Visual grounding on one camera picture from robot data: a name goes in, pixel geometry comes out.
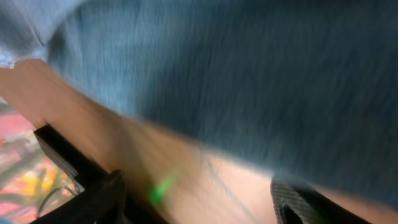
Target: green laser dot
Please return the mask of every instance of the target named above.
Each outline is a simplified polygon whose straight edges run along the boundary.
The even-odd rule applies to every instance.
[[[175,175],[171,174],[162,179],[150,192],[148,200],[151,204],[157,205],[164,198],[175,182]]]

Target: shirt sleeve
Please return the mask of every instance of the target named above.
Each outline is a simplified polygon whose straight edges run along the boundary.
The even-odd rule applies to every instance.
[[[44,59],[59,25],[86,0],[0,1],[0,67],[28,58]]]

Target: floor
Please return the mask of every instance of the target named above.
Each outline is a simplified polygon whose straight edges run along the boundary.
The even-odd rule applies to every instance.
[[[0,97],[0,223],[30,223],[44,198],[72,181],[45,154],[32,132],[33,125]],[[45,203],[45,215],[73,196],[56,191]]]

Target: green light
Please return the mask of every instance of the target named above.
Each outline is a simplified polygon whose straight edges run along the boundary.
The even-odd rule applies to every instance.
[[[165,194],[170,190],[171,186],[175,182],[176,175],[170,174],[163,178],[160,183],[158,183],[149,192],[149,202],[153,205],[159,204],[159,202],[164,198]]]

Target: person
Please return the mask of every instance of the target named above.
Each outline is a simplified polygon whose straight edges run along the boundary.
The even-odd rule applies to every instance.
[[[0,64],[41,58],[121,115],[397,208],[397,7],[6,0]]]

